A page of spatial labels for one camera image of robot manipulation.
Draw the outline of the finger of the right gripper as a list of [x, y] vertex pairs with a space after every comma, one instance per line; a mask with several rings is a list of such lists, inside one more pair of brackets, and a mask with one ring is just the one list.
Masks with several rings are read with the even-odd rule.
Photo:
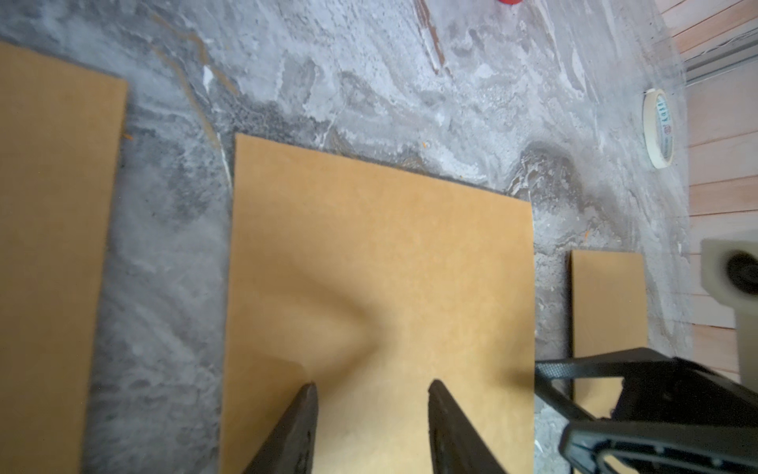
[[610, 420], [574, 421], [559, 452], [582, 473], [755, 473], [757, 429]]
[[619, 378], [622, 392], [610, 416], [617, 422], [696, 423], [695, 398], [686, 393], [692, 365], [678, 357], [639, 348], [592, 357], [552, 359], [535, 365], [535, 394], [569, 421], [598, 418], [558, 391], [556, 380]]

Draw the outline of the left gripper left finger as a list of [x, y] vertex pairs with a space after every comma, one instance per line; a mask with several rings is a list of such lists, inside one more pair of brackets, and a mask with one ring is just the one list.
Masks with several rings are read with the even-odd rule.
[[317, 385], [304, 384], [245, 468], [245, 474], [309, 474], [319, 414]]

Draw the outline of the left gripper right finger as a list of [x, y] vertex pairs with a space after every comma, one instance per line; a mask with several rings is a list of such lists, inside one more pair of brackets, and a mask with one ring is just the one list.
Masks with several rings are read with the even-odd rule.
[[439, 379], [428, 387], [428, 434], [434, 474], [507, 473]]

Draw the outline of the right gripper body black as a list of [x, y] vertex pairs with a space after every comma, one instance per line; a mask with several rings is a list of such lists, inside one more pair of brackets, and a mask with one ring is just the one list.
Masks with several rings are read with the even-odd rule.
[[757, 393], [698, 363], [633, 363], [624, 373], [613, 421], [755, 428]]

